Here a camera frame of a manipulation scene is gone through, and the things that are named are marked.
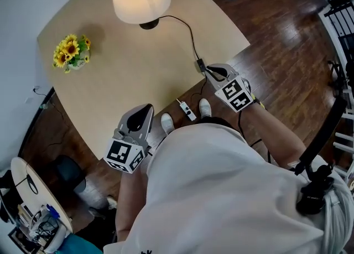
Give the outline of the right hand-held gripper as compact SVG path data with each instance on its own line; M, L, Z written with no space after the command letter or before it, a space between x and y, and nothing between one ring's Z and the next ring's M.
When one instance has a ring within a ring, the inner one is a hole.
M211 64L206 67L205 76L214 87L215 95L234 112L240 112L254 102L248 82L229 64Z

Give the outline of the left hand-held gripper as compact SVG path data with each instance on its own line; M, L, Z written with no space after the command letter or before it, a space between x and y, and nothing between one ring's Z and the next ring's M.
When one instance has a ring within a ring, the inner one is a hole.
M103 159L113 169L133 174L138 167L152 159L147 142L154 118L150 103L139 105L126 112L109 140Z

